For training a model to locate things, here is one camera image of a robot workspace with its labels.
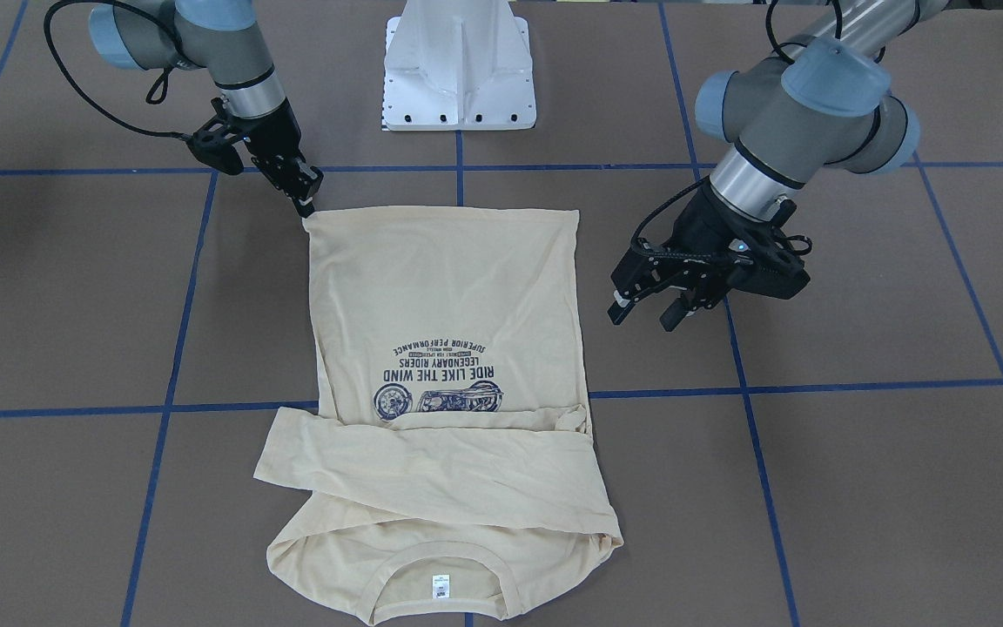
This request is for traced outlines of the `right silver-grey robot arm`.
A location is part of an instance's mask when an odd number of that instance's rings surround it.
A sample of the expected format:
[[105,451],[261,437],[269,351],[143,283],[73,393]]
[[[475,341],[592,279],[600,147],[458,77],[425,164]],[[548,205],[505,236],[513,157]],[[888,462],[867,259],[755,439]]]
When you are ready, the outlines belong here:
[[100,56],[123,69],[207,69],[219,88],[214,115],[182,140],[200,163],[238,175],[235,145],[302,218],[323,173],[310,166],[301,130],[279,80],[251,1],[111,1],[92,9],[89,36]]

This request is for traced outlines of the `left silver-grey robot arm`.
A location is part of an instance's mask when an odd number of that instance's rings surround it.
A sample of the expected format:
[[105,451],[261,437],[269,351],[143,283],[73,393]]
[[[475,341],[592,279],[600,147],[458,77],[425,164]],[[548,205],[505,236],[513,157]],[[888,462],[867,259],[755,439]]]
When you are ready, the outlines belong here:
[[621,324],[638,301],[666,289],[668,332],[731,291],[788,300],[808,285],[811,240],[784,233],[795,196],[820,168],[894,171],[922,135],[912,108],[889,91],[881,51],[947,8],[945,1],[835,1],[791,39],[767,30],[770,55],[748,71],[709,76],[694,120],[729,150],[708,176],[673,196],[684,202],[656,243],[637,227],[610,275],[608,315]]

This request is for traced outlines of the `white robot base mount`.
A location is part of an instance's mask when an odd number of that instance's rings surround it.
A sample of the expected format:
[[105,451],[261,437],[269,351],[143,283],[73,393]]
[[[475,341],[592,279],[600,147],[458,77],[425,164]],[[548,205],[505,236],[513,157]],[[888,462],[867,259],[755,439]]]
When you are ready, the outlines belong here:
[[509,1],[407,1],[386,27],[386,131],[519,131],[536,124],[528,24]]

